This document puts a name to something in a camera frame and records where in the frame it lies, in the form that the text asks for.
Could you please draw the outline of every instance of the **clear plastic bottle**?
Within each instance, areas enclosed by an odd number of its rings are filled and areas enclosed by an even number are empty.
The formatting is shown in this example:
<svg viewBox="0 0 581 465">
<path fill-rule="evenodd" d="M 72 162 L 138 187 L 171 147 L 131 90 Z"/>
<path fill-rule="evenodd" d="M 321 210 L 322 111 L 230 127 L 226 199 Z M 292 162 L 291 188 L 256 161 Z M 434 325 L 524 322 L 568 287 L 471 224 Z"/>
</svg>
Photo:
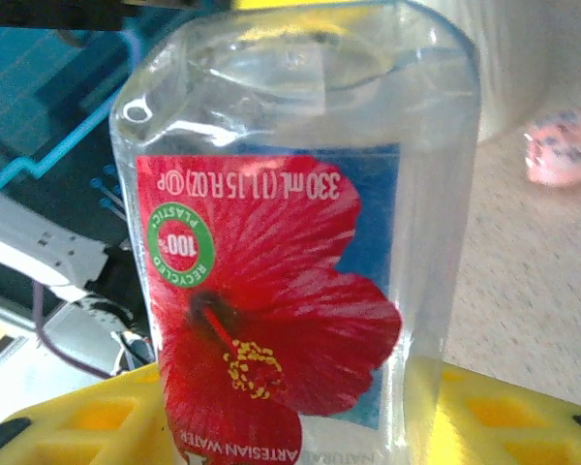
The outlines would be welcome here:
<svg viewBox="0 0 581 465">
<path fill-rule="evenodd" d="M 406 2 L 196 20 L 130 77 L 112 143 L 183 459 L 423 463 L 478 94 Z"/>
</svg>

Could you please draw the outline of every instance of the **recycled plastic logo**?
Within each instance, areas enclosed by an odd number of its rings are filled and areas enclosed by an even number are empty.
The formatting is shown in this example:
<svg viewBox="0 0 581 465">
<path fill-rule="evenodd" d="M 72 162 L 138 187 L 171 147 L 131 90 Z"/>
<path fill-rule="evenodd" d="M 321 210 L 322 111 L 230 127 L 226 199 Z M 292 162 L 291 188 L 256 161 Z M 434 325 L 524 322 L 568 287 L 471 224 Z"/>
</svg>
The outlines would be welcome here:
<svg viewBox="0 0 581 465">
<path fill-rule="evenodd" d="M 146 239 L 153 265 L 174 286 L 193 288 L 211 272 L 213 237 L 188 206 L 177 202 L 158 206 L 148 220 Z"/>
</svg>

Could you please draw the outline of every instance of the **red hibiscus flower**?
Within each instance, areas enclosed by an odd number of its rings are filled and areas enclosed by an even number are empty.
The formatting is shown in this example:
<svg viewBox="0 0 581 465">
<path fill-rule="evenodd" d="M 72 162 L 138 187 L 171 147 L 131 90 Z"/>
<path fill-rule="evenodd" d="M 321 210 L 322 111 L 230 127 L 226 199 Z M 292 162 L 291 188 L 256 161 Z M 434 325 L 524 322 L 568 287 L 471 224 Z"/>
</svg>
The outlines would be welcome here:
<svg viewBox="0 0 581 465">
<path fill-rule="evenodd" d="M 158 205 L 178 199 L 214 244 L 194 287 L 173 286 L 147 256 L 176 444 L 214 464 L 294 463 L 298 414 L 352 408 L 400 331 L 372 281 L 333 268 L 354 236 L 359 195 L 308 156 L 145 157 L 138 171 L 145 230 Z M 180 197 L 149 188 L 169 171 L 185 176 Z"/>
</svg>

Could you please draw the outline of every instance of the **pink object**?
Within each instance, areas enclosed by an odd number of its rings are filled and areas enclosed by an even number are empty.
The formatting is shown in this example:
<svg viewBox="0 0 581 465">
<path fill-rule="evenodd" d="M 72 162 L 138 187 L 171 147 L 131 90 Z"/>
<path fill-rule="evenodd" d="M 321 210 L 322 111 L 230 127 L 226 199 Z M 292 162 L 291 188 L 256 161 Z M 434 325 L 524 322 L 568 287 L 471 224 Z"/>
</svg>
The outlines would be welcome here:
<svg viewBox="0 0 581 465">
<path fill-rule="evenodd" d="M 537 121 L 526 138 L 530 181 L 547 186 L 581 182 L 581 109 Z"/>
</svg>

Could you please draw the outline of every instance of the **blue background on label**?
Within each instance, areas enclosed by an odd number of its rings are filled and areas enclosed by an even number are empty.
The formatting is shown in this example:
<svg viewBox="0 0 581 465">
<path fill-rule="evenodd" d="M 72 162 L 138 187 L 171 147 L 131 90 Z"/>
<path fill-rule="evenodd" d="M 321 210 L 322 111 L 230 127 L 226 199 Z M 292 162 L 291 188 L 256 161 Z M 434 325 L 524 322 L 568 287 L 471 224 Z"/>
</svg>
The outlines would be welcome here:
<svg viewBox="0 0 581 465">
<path fill-rule="evenodd" d="M 397 144 L 363 149 L 293 149 L 240 144 L 234 153 L 311 155 L 335 165 L 353 184 L 361 198 L 355 237 L 345 249 L 336 269 L 370 278 L 387 295 L 400 154 Z M 332 418 L 378 429 L 382 371 L 375 372 L 374 377 L 375 381 L 370 389 L 352 409 Z"/>
</svg>

